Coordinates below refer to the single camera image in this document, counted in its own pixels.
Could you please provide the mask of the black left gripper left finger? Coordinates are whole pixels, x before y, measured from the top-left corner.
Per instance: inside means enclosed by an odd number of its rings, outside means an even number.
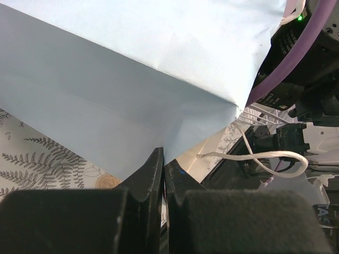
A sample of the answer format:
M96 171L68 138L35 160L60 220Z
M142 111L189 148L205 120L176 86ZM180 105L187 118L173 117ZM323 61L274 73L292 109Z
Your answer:
M20 190L1 201L1 253L158 253L164 152L112 189Z

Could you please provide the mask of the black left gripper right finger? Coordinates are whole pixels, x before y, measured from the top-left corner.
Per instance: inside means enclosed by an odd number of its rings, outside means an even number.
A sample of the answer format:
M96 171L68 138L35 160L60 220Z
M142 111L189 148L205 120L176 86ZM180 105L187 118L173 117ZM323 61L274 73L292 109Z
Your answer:
M210 190L164 167L170 253L331 253L308 202L289 191Z

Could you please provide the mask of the light blue paper bag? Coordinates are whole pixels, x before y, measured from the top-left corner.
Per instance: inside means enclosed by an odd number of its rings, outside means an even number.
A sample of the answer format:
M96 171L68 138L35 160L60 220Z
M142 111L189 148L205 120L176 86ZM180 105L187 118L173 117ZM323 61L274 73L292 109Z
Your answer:
M120 178L243 112L287 1L1 1L1 108Z

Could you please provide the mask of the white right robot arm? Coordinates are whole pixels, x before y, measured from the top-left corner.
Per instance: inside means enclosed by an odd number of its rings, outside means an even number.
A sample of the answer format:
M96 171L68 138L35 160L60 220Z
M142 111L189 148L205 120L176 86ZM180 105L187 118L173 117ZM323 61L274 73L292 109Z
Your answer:
M304 87L333 71L321 64L331 50L318 36L332 25L335 5L308 3L302 21L277 30L248 104L284 110L306 99L321 108L320 97ZM319 64L311 67L312 60ZM170 253L332 253L313 207L297 193L207 189L176 161L164 172Z

